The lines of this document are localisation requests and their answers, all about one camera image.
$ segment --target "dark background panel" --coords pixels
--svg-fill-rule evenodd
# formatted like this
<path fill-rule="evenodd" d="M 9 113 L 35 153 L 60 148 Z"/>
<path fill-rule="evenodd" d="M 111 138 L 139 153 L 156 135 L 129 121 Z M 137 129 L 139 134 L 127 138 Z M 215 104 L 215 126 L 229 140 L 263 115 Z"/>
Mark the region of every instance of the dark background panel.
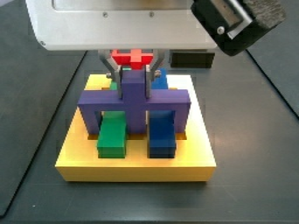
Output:
<path fill-rule="evenodd" d="M 282 0 L 286 21 L 249 47 L 248 52 L 299 116 L 299 1 Z"/>
<path fill-rule="evenodd" d="M 0 216 L 83 55 L 40 47 L 24 1 L 0 8 Z"/>

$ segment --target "gray floor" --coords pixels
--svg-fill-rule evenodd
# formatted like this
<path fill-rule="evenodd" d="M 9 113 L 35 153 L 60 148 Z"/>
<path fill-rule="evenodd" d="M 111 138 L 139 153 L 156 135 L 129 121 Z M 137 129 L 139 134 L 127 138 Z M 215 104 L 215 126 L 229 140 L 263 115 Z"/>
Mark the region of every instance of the gray floor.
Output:
<path fill-rule="evenodd" d="M 248 49 L 268 79 L 299 116 L 299 1 L 280 1 L 287 20 Z"/>
<path fill-rule="evenodd" d="M 53 168 L 88 53 L 4 221 L 299 221 L 299 123 L 245 53 L 189 73 L 217 161 L 204 183 L 65 183 Z"/>
<path fill-rule="evenodd" d="M 24 1 L 0 8 L 0 216 L 15 196 L 84 52 L 48 52 Z"/>

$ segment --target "black table surface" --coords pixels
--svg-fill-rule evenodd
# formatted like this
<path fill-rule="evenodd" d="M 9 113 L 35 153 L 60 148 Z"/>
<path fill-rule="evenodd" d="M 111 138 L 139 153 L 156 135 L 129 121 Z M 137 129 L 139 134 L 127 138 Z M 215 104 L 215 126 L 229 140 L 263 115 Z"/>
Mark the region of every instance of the black table surface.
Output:
<path fill-rule="evenodd" d="M 68 183 L 53 165 L 89 74 L 88 52 L 0 222 L 299 221 L 299 123 L 248 54 L 189 74 L 217 162 L 207 183 Z"/>

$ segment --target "green block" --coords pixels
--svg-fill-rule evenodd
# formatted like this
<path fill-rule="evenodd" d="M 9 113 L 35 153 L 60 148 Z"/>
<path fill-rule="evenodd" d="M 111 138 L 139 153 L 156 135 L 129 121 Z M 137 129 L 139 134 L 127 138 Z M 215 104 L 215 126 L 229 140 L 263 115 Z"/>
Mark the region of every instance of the green block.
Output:
<path fill-rule="evenodd" d="M 113 81 L 111 81 L 109 90 L 117 90 L 117 84 Z"/>
<path fill-rule="evenodd" d="M 127 154 L 125 112 L 107 111 L 103 116 L 97 139 L 100 158 L 124 158 Z"/>

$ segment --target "metal bracket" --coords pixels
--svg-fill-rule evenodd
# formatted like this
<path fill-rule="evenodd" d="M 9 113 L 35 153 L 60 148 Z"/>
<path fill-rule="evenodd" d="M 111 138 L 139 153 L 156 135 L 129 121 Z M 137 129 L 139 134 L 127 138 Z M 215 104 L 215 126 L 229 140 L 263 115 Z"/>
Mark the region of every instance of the metal bracket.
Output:
<path fill-rule="evenodd" d="M 97 56 L 104 66 L 107 67 L 107 70 L 109 71 L 109 74 L 107 74 L 107 77 L 111 78 L 112 81 L 116 83 L 117 97 L 119 99 L 121 99 L 123 98 L 123 91 L 121 91 L 121 85 L 120 85 L 121 66 L 119 66 L 116 61 L 113 60 L 109 50 L 99 50 Z"/>
<path fill-rule="evenodd" d="M 149 65 L 145 66 L 145 98 L 151 98 L 151 87 L 152 81 L 155 81 L 155 76 L 159 76 L 160 71 L 157 71 L 159 66 L 164 61 L 164 50 L 153 50 L 153 59 Z"/>

